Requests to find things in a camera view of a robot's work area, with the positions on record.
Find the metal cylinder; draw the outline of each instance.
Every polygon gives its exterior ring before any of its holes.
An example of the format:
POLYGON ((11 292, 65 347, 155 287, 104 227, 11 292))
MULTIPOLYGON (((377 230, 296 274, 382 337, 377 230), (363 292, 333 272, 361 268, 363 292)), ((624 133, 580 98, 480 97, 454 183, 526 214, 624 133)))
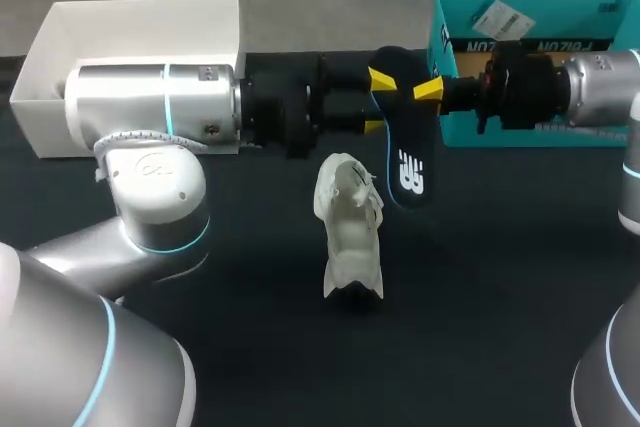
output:
POLYGON ((188 427, 195 375, 171 337, 0 244, 0 412, 12 427, 188 427))
POLYGON ((629 113, 618 217, 627 230, 640 235, 640 94, 636 95, 629 113))
POLYGON ((88 65, 65 85, 74 142, 154 130, 207 145, 238 142, 240 88, 228 65, 88 65))
POLYGON ((563 64, 571 96, 565 116, 574 127, 626 125, 640 90, 640 54, 625 50, 572 55, 563 64))
POLYGON ((571 410, 576 427, 640 423, 640 290, 609 321, 576 368, 571 410))

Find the box label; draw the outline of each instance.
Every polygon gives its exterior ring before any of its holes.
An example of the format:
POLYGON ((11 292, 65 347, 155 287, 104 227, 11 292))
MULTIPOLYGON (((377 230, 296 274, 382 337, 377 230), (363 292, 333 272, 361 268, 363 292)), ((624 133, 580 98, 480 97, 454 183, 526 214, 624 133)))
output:
MULTIPOLYGON (((491 52, 497 41, 485 38, 450 39, 454 52, 491 52)), ((530 52, 598 52, 608 50, 613 39, 521 39, 530 52)))
POLYGON ((496 0, 480 16, 473 30, 495 40, 520 40, 536 22, 521 12, 496 0))

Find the cardboard box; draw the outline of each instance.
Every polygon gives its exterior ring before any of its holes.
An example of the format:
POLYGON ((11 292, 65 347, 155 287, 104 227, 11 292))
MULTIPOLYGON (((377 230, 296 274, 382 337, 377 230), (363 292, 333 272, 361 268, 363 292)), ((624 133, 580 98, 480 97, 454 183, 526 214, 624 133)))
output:
POLYGON ((244 75, 238 0, 57 2, 25 59, 10 103, 36 155, 83 157, 65 120, 69 72, 84 64, 227 64, 244 75))
MULTIPOLYGON (((532 51, 551 53, 560 64, 571 52, 640 48, 640 0, 436 0, 427 61, 434 76, 477 76, 495 40, 476 31, 495 1, 533 19, 522 37, 532 51)), ((440 118, 450 147, 624 146, 626 128, 572 130, 560 123, 534 131, 506 131, 492 118, 483 135, 474 112, 440 118)))

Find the white box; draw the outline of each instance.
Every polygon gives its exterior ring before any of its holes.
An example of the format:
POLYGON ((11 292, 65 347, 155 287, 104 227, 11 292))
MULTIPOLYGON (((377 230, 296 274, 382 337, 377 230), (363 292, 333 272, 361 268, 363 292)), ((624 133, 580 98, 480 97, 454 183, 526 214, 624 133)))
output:
POLYGON ((36 155, 87 157, 67 128, 62 86, 83 64, 227 64, 244 76, 238 0, 56 2, 11 94, 36 155))

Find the white logo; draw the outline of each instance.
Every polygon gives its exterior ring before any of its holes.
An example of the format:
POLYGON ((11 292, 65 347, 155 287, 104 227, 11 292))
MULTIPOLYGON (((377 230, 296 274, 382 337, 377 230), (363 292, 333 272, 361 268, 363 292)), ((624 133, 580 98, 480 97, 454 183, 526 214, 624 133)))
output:
POLYGON ((424 192, 424 179, 422 178, 422 161, 414 159, 410 155, 398 150, 400 155, 400 185, 404 190, 420 195, 424 192))
POLYGON ((142 177, 172 175, 173 168, 171 160, 166 155, 154 152, 145 155, 138 161, 136 164, 136 172, 142 177))
POLYGON ((449 31, 445 24, 442 24, 442 28, 440 29, 440 41, 442 42, 442 51, 446 52, 447 45, 451 43, 451 37, 449 37, 449 31))

